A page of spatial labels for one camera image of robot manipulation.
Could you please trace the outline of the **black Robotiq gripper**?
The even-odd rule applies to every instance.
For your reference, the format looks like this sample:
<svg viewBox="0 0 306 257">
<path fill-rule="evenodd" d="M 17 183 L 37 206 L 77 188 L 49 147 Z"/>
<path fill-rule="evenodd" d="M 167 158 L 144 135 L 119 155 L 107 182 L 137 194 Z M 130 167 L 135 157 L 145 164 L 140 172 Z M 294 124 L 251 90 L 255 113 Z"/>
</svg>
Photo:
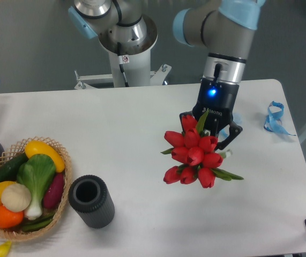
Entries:
<svg viewBox="0 0 306 257">
<path fill-rule="evenodd" d="M 199 120 L 203 113 L 208 112 L 204 129 L 211 135 L 218 135 L 226 126 L 229 127 L 229 136 L 218 142 L 215 150 L 225 149 L 243 131 L 243 128 L 233 121 L 233 108 L 239 85 L 217 82 L 212 79 L 201 80 L 196 105 L 192 113 L 180 114 L 183 132 L 195 127 L 195 119 Z"/>
</svg>

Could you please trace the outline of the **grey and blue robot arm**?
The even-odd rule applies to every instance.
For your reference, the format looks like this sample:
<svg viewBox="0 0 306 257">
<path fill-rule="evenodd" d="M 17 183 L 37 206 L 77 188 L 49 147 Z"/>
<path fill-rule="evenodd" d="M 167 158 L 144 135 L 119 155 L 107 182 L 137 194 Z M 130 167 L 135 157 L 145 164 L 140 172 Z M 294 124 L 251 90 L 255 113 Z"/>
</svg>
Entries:
<svg viewBox="0 0 306 257">
<path fill-rule="evenodd" d="M 192 117 L 203 133 L 218 137 L 225 149 L 241 132 L 233 108 L 250 53 L 264 1 L 206 1 L 197 8 L 166 14 L 171 36 L 188 47 L 207 50 L 198 98 Z M 68 16 L 88 39 L 97 38 L 108 53 L 115 87 L 161 84 L 161 73 L 151 74 L 151 50 L 161 23 L 143 12 L 141 1 L 74 1 Z"/>
</svg>

